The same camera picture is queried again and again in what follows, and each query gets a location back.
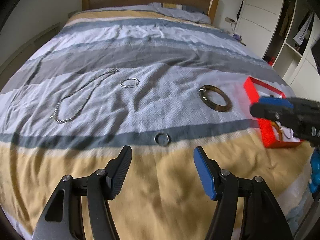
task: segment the wall socket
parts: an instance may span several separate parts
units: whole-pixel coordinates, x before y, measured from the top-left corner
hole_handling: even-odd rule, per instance
[[[234,19],[231,19],[229,17],[226,17],[226,19],[224,21],[227,22],[227,23],[234,23],[235,22]]]

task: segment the silver necklace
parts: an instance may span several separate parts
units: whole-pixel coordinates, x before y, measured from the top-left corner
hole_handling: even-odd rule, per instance
[[[73,93],[71,94],[68,94],[66,95],[65,97],[63,97],[56,105],[56,108],[54,109],[54,112],[53,112],[53,115],[50,116],[50,118],[53,118],[57,123],[65,123],[65,122],[70,122],[70,121],[73,121],[74,119],[76,119],[76,117],[81,113],[82,109],[84,108],[84,106],[86,105],[86,103],[89,101],[92,93],[94,92],[94,90],[100,86],[101,82],[104,81],[106,78],[108,78],[109,76],[115,74],[116,72],[118,72],[117,69],[112,69],[112,70],[109,70],[99,76],[96,76],[92,79],[90,79],[86,84],[84,84],[82,87],[80,87],[79,89],[77,89],[76,91],[74,91]],[[80,107],[80,109],[75,113],[74,116],[70,117],[70,118],[67,118],[67,119],[58,119],[58,114],[59,114],[59,108],[60,108],[60,104],[62,103],[63,100],[65,100],[66,98],[69,98],[71,96],[73,96],[75,93],[79,92],[81,89],[85,88],[87,85],[89,85],[91,82],[97,80],[98,78],[104,76],[104,75],[107,75],[105,76],[104,78],[102,78],[96,85],[95,87],[91,90],[90,94],[88,95],[87,99],[84,101],[83,105]]]

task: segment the blue gripper pad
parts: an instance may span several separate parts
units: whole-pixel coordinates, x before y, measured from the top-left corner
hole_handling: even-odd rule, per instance
[[[211,175],[211,172],[198,148],[195,148],[195,150],[193,151],[193,160],[195,162],[202,183],[202,187],[206,195],[208,195],[211,200],[214,200],[217,195],[216,190],[214,188],[214,178]]]
[[[320,185],[320,153],[317,148],[311,155],[311,182],[309,182],[309,189],[311,193],[315,193]]]
[[[259,103],[266,105],[285,106],[293,108],[293,105],[286,98],[261,97]]]

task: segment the blanket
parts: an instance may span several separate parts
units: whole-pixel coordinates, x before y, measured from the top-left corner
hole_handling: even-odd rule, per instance
[[[262,176],[287,215],[307,186],[312,149],[263,147],[243,88],[248,76],[294,96],[266,62],[209,24],[151,9],[74,15],[0,92],[2,208],[30,239],[63,175],[88,176],[130,145],[127,177],[109,202],[120,238],[204,239],[216,202],[193,162],[202,146],[237,177]],[[139,84],[120,86],[127,78]],[[198,94],[203,85],[224,91],[232,109],[206,106]],[[51,117],[57,104],[58,120],[71,121]],[[167,146],[155,142],[159,132],[170,137]],[[234,237],[242,209],[239,199]],[[83,216],[92,239],[85,197]]]

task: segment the bed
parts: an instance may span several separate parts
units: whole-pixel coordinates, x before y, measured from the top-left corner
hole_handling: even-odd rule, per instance
[[[15,73],[0,92],[0,205],[20,235],[31,239],[63,175],[88,176],[123,145],[131,146],[132,163],[109,203],[121,239],[205,238],[216,203],[193,162],[199,145],[238,177],[262,176],[288,222],[296,222],[312,149],[306,142],[265,149],[243,83],[252,76],[287,97],[294,93],[210,24],[218,1],[82,0],[84,11]],[[206,84],[228,95],[229,112],[202,103],[198,89]],[[158,145],[158,133],[170,143]],[[235,239],[242,208],[239,199]],[[92,239],[85,198],[83,216]]]

